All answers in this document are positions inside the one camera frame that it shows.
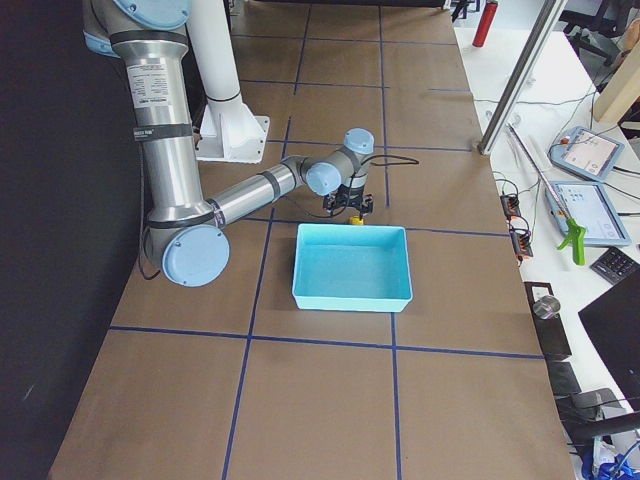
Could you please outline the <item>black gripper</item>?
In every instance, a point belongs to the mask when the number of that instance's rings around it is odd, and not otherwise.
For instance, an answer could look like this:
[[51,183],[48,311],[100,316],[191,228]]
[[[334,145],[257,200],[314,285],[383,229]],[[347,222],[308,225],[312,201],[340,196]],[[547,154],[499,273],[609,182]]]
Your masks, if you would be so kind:
[[374,199],[371,194],[364,193],[364,186],[340,185],[336,191],[323,198],[323,209],[328,217],[335,217],[342,212],[343,207],[360,210],[360,219],[363,220],[373,212]]

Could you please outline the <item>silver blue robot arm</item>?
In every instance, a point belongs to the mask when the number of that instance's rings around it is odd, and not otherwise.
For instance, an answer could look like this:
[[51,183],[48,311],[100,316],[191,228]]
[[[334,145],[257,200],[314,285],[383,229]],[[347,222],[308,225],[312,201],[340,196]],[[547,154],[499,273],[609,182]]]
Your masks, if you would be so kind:
[[269,128],[243,101],[224,5],[86,1],[83,19],[88,48],[124,62],[153,198],[141,247],[173,283],[216,279],[230,254],[225,227],[292,190],[326,196],[363,185],[374,138],[355,128],[325,157],[288,157],[205,198],[199,163],[258,163]]

